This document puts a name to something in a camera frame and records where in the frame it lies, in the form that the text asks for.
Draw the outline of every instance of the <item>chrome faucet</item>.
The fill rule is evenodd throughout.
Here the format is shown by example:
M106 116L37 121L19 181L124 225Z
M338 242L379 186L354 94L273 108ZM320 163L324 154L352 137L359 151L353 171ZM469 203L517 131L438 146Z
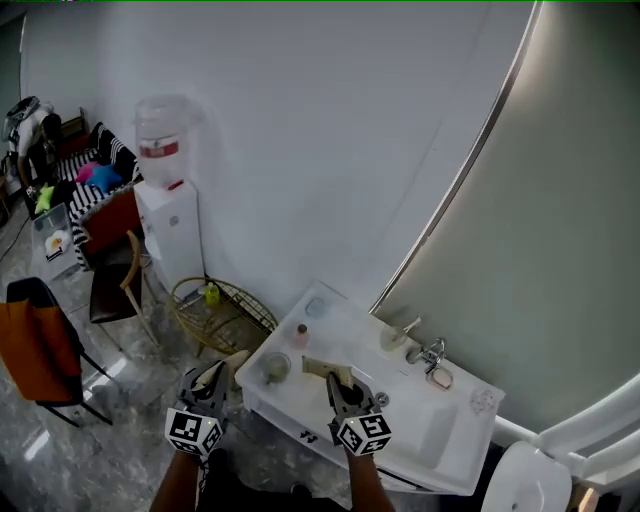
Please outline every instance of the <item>chrome faucet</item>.
M428 347L420 345L419 347L410 348L405 356L407 363L416 364L420 360L424 361L427 363L424 373L429 375L444 359L446 342L447 340L444 338L436 338L436 341Z

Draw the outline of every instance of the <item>wooden chair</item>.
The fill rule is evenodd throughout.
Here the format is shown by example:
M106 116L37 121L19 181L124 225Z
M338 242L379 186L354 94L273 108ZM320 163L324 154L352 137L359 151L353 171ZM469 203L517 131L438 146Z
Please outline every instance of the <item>wooden chair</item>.
M143 269L140 267L140 241L130 230L127 231L127 235L131 242L133 260L130 265L112 263L96 268L91 284L89 320L99 325L138 315L147 335L154 345L159 347L158 340L142 314ZM122 350L107 330L104 327L102 329L118 350Z

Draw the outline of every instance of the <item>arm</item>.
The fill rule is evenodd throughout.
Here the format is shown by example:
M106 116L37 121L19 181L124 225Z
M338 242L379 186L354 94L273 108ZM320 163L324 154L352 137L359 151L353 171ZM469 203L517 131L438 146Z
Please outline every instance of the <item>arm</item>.
M393 512L380 477L373 463L373 455L355 457L345 449L351 478L351 501L354 512Z
M164 475L149 512L195 510L198 463L193 455L177 451Z
M27 177L26 158L24 156L18 157L18 173L20 174L20 181L25 189L29 186L30 180Z
M18 141L18 172L20 173L20 181L22 181L22 186L25 187L25 190L31 183L31 168L27 170L29 167L27 165L27 151L29 151L29 147L31 146L31 139L33 138L33 134L29 129L29 126L26 122L23 122L18 127L18 135L20 140Z

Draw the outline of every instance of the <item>fiducial marker cube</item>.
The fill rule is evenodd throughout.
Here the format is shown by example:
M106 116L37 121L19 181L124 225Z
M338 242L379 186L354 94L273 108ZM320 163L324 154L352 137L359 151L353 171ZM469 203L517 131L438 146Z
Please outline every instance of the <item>fiducial marker cube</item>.
M391 429L382 414L347 418L340 425L338 439L354 455L382 450L391 440Z
M177 450L206 456L213 451L222 437L222 428L215 418L168 409L164 437Z

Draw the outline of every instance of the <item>toilet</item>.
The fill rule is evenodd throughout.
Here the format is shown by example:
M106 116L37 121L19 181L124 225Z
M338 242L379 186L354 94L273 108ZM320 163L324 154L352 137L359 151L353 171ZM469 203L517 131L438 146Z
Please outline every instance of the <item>toilet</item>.
M518 441L498 462L481 512L563 512L571 498L571 486L566 466Z

